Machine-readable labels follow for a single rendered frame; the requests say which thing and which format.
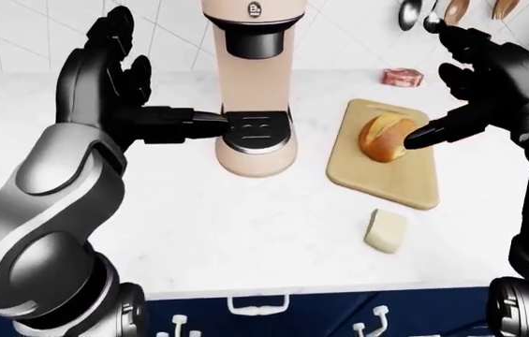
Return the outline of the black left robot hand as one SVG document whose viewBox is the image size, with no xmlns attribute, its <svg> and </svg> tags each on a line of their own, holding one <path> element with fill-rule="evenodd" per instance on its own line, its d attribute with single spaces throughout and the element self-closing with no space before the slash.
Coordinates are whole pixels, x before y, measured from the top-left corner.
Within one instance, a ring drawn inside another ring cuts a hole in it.
<svg viewBox="0 0 529 337">
<path fill-rule="evenodd" d="M 179 144 L 221 137 L 230 130 L 220 114 L 169 106 L 147 106 L 152 66 L 140 55 L 129 69 L 122 62 L 132 49 L 134 19 L 124 6 L 96 20 L 84 47 L 73 50 L 56 86 L 56 121 L 98 128 L 123 150 L 147 144 Z"/>
</svg>

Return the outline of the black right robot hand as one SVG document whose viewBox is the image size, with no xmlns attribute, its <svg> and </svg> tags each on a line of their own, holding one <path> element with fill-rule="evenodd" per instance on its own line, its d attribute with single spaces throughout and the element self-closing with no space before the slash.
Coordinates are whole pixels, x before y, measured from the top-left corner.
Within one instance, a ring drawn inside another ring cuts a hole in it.
<svg viewBox="0 0 529 337">
<path fill-rule="evenodd" d="M 432 120 L 404 140 L 408 150 L 456 142 L 490 126 L 510 131 L 517 144 L 529 135 L 529 51 L 513 43 L 497 44 L 473 28 L 446 25 L 438 33 L 452 58 L 471 69 L 442 64 L 439 75 L 451 94 L 466 101 L 445 117 Z"/>
</svg>

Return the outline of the crusty bread slice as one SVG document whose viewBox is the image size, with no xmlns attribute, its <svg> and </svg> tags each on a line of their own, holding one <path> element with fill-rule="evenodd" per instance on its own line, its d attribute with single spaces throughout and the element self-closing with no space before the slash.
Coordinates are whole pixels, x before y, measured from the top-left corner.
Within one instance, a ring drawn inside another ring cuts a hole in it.
<svg viewBox="0 0 529 337">
<path fill-rule="evenodd" d="M 360 150 L 375 162 L 393 162 L 406 154 L 405 137 L 417 128 L 415 120 L 405 114 L 380 114 L 360 131 Z"/>
</svg>

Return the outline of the pale cheese wedge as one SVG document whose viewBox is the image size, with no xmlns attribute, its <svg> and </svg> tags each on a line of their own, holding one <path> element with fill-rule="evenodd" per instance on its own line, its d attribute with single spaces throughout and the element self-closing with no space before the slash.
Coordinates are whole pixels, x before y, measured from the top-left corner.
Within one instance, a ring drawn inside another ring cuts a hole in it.
<svg viewBox="0 0 529 337">
<path fill-rule="evenodd" d="M 406 218 L 396 212 L 374 210 L 363 240 L 377 251 L 392 255 L 403 242 L 406 225 Z"/>
</svg>

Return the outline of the wooden hanging spatula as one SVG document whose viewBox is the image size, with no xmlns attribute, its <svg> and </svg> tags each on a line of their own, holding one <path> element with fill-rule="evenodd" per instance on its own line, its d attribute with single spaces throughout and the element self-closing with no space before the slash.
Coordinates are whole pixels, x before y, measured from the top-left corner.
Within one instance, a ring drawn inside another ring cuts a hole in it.
<svg viewBox="0 0 529 337">
<path fill-rule="evenodd" d="M 511 11 L 511 6 L 516 5 L 517 0 L 495 0 L 492 9 L 493 20 L 503 20 Z"/>
</svg>

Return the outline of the wooden hanging spoon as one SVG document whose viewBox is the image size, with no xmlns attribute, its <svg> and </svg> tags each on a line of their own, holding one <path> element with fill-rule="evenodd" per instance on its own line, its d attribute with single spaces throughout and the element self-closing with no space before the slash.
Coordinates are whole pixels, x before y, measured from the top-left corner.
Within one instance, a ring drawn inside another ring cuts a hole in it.
<svg viewBox="0 0 529 337">
<path fill-rule="evenodd" d="M 469 8 L 470 0 L 450 0 L 445 10 L 444 21 L 446 24 L 458 24 Z"/>
</svg>

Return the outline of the small silver hanging spoon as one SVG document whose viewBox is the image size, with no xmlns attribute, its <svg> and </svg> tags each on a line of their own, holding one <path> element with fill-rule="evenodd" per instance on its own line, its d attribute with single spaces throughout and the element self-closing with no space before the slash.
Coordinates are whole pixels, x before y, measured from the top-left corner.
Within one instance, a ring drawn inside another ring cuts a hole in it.
<svg viewBox="0 0 529 337">
<path fill-rule="evenodd" d="M 433 7 L 430 13 L 426 16 L 423 21 L 424 29 L 431 34 L 438 34 L 443 25 L 443 19 L 441 19 L 436 11 L 437 5 L 440 0 L 434 0 Z"/>
</svg>

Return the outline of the raw red meat steak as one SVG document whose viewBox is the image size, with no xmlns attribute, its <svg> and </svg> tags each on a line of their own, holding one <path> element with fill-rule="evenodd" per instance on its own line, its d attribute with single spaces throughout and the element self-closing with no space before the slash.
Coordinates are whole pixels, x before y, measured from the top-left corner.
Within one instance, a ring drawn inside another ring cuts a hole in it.
<svg viewBox="0 0 529 337">
<path fill-rule="evenodd" d="M 416 69 L 392 68 L 383 70 L 381 83 L 390 86 L 417 87 L 420 86 L 423 78 L 424 75 Z"/>
</svg>

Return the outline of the large silver hanging spoon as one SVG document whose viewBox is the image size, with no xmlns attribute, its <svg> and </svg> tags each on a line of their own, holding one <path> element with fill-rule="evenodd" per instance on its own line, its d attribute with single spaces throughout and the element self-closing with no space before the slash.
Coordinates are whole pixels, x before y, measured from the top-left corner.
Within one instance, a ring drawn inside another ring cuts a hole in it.
<svg viewBox="0 0 529 337">
<path fill-rule="evenodd" d="M 398 12 L 398 24 L 401 30 L 408 31 L 417 23 L 422 8 L 422 0 L 403 0 Z"/>
</svg>

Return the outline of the wooden cutting board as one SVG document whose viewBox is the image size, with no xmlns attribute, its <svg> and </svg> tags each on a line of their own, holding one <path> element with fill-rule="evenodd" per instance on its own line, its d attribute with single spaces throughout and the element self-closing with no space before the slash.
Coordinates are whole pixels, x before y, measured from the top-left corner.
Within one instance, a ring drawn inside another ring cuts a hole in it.
<svg viewBox="0 0 529 337">
<path fill-rule="evenodd" d="M 359 98 L 350 100 L 331 151 L 327 176 L 342 187 L 417 210 L 431 210 L 439 204 L 432 148 L 410 151 L 387 164 L 375 162 L 359 148 L 361 129 L 374 117 L 386 112 L 406 114 L 417 125 L 429 122 L 429 117 L 422 111 Z"/>
</svg>

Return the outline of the beige coffee machine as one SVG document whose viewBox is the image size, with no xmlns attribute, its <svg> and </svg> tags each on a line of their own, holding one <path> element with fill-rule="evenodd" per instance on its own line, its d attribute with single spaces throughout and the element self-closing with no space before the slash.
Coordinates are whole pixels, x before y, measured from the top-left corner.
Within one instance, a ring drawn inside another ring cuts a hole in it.
<svg viewBox="0 0 529 337">
<path fill-rule="evenodd" d="M 215 143 L 218 162 L 238 176 L 281 173 L 296 159 L 289 106 L 295 24 L 306 0 L 201 0 L 211 22 L 230 131 Z"/>
</svg>

